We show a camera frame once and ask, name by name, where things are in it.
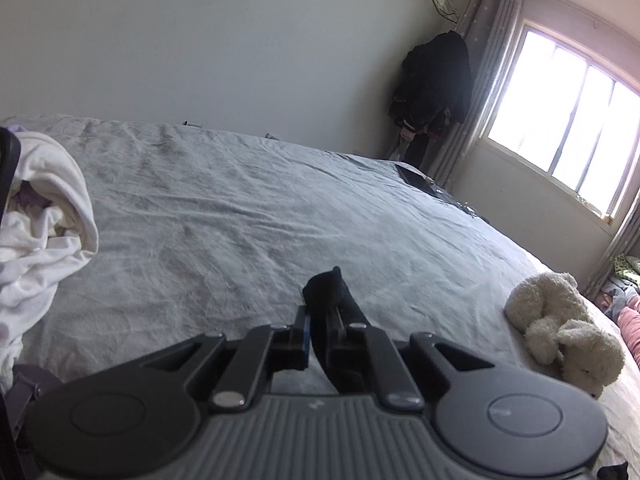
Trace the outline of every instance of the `small gray object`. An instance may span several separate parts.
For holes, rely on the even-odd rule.
[[[244,405],[244,395],[238,392],[218,392],[211,399],[220,408],[239,408]]]
[[[386,400],[393,407],[400,410],[414,408],[422,402],[422,399],[420,399],[419,397],[402,394],[388,394],[388,396],[386,396]]]

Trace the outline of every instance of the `window pane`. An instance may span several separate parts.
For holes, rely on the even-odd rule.
[[[528,32],[489,138],[548,171],[585,68],[579,56]]]
[[[616,83],[600,141],[578,193],[605,213],[625,171],[640,121],[640,97]]]
[[[554,177],[575,190],[605,119],[613,79],[589,67],[574,123],[566,138]]]

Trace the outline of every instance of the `mattress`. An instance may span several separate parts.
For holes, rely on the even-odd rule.
[[[427,330],[540,370],[502,307],[546,267],[482,219],[405,184],[391,162],[188,126],[4,122],[13,123],[49,134],[76,159],[100,231],[98,255],[61,283],[25,335],[21,362],[68,381],[209,330],[242,337],[291,322],[306,281],[340,266],[392,338]],[[334,392],[315,360],[306,372],[278,373],[274,389]],[[627,353],[600,398],[609,438],[597,466],[628,460],[631,478],[640,478],[639,395]]]

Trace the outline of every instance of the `stuffed animal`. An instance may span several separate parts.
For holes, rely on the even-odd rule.
[[[524,334],[526,347],[541,365],[560,357],[562,378],[598,398],[618,378],[625,355],[615,336],[593,324],[575,278],[543,272],[511,291],[504,313]]]

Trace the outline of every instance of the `gray curtain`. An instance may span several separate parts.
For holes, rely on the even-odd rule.
[[[631,209],[609,247],[604,251],[589,279],[581,287],[580,291],[586,298],[594,300],[600,287],[613,272],[613,259],[619,254],[626,254],[626,250],[638,241],[638,237],[640,237],[640,191],[636,194]]]
[[[454,30],[465,38],[474,86],[465,123],[450,127],[428,169],[436,184],[446,189],[498,99],[522,30],[522,0],[469,0]]]

